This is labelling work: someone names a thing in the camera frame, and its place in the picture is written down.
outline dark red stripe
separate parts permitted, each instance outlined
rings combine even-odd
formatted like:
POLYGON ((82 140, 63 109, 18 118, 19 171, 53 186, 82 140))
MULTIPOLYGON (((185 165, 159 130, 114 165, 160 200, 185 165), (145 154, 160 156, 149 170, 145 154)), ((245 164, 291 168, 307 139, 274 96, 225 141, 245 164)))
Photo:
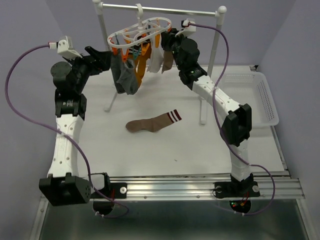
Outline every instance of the dark red stripe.
POLYGON ((167 112, 166 114, 168 115, 168 117, 169 117, 169 119, 171 120, 171 122, 174 123, 174 121, 172 120, 170 114, 169 114, 168 112, 167 112))
POLYGON ((176 117, 175 117, 175 115, 174 115, 174 113, 171 111, 171 114, 172 114, 172 117, 174 118, 174 120, 176 121, 176 122, 178 122, 178 120, 176 119, 176 117))
POLYGON ((177 111, 177 109, 173 110, 179 121, 182 119, 177 111))

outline striped sock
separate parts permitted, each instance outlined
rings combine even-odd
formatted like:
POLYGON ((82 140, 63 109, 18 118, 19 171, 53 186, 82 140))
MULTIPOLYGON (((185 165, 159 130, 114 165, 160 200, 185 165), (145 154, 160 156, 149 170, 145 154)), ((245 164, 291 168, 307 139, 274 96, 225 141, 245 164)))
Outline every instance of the striped sock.
POLYGON ((147 130, 154 133, 170 126, 171 124, 179 122, 180 120, 181 117, 178 111, 175 109, 153 118, 130 121, 125 125, 125 127, 131 133, 135 133, 140 130, 147 130))

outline gray wall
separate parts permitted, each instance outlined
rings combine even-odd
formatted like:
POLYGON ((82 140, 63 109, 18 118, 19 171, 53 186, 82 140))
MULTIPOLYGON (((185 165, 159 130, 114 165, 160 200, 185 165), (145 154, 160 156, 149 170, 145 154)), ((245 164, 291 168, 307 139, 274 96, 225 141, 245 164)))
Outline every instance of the gray wall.
MULTIPOLYGON (((97 15, 91 0, 46 0, 63 34, 73 38, 79 50, 91 45, 104 49, 97 15)), ((227 13, 223 31, 230 44, 230 64, 259 64, 268 46, 286 19, 294 0, 106 0, 105 3, 134 5, 141 3, 146 7, 175 8, 200 11, 216 11, 225 5, 227 13)), ((155 17, 156 13, 145 13, 144 19, 155 17)), ((179 27, 187 16, 166 15, 174 27, 179 27)), ((137 22, 136 13, 123 10, 104 10, 107 33, 110 35, 137 22)), ((196 17, 196 23, 216 25, 212 17, 196 17)), ((212 30, 197 29, 191 36, 199 45, 199 62, 208 64, 212 48, 212 30)), ((223 40, 219 43, 216 62, 222 64, 226 59, 223 40)))
MULTIPOLYGON (((50 167, 55 135, 16 116, 7 106, 5 79, 26 50, 56 41, 61 31, 42 0, 0 1, 0 239, 29 239, 41 192, 39 178, 50 167)), ((12 103, 24 114, 55 125, 51 66, 60 60, 54 50, 27 56, 9 84, 12 103)))
POLYGON ((320 1, 297 0, 264 56, 280 122, 276 126, 289 170, 300 178, 320 230, 320 1))

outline gray sock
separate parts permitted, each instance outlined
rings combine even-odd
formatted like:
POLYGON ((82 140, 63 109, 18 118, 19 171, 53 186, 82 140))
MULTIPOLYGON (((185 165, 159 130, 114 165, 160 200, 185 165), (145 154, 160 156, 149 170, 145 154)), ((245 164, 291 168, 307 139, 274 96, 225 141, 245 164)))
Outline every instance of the gray sock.
POLYGON ((121 65, 123 65, 122 59, 121 59, 121 53, 118 52, 117 55, 111 54, 111 63, 110 68, 113 76, 113 81, 115 85, 115 89, 118 94, 123 94, 126 92, 124 88, 121 86, 120 83, 117 83, 121 76, 121 65))
POLYGON ((116 83, 120 84, 128 95, 135 94, 139 88, 135 68, 135 62, 132 59, 128 59, 125 63, 121 62, 121 75, 116 83))

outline plastic basket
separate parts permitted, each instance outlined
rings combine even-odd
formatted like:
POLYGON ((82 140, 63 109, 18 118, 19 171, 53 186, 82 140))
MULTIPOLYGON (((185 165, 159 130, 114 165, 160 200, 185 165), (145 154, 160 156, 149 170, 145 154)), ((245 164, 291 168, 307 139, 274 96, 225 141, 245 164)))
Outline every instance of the plastic basket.
POLYGON ((252 108, 252 127, 275 126, 279 117, 266 76, 261 72, 226 73, 219 87, 240 104, 252 108))

